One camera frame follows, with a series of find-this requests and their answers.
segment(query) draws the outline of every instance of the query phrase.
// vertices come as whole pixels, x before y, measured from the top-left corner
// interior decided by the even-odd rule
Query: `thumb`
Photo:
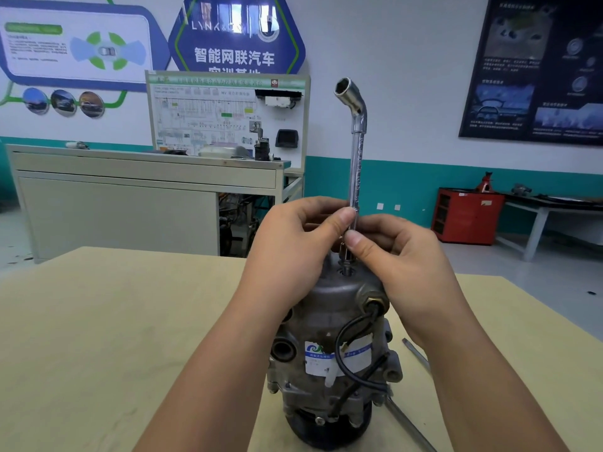
[[[341,208],[327,217],[318,228],[315,228],[312,235],[318,240],[320,246],[324,247],[325,251],[330,250],[331,246],[341,237],[354,219],[356,219],[354,208]]]
[[[391,266],[391,257],[393,257],[391,254],[388,254],[365,235],[355,230],[345,232],[344,242],[352,254],[368,266],[377,277],[382,279],[389,266]]]

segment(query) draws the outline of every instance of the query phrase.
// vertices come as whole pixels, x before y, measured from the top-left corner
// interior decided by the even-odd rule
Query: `red tool cabinet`
[[[492,245],[505,196],[471,189],[439,189],[431,229],[445,243]]]

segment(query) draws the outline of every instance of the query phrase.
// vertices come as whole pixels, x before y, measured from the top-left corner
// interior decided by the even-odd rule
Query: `teal wall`
[[[63,140],[2,137],[0,142],[0,200],[16,199],[3,144],[32,144],[64,147]],[[152,146],[133,144],[88,143],[92,149],[146,151]],[[306,196],[327,195],[345,198],[350,161],[328,157],[306,157]],[[515,183],[526,184],[534,193],[574,196],[603,196],[603,175],[558,173],[530,170],[487,168],[493,171],[495,190],[510,190]],[[479,184],[486,168],[473,166],[405,163],[364,160],[362,162],[362,214],[385,212],[396,214],[425,227],[430,226],[439,187],[473,188]],[[377,211],[377,203],[384,203]],[[400,211],[394,211],[399,204]],[[499,229],[516,233],[530,230],[534,214],[505,207]]]

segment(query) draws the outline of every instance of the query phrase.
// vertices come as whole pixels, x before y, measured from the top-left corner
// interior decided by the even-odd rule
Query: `label sticker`
[[[344,354],[343,362],[350,368],[351,372],[358,372],[371,364],[373,334],[367,334],[358,338],[350,344]],[[306,373],[312,376],[326,377],[335,353],[325,354],[323,347],[315,342],[306,341]],[[337,377],[343,376],[343,372],[337,366]]]

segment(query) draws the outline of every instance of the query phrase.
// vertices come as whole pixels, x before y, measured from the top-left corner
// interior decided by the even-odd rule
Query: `blue hexagonal sign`
[[[184,0],[169,44],[184,71],[289,74],[306,58],[285,0]]]

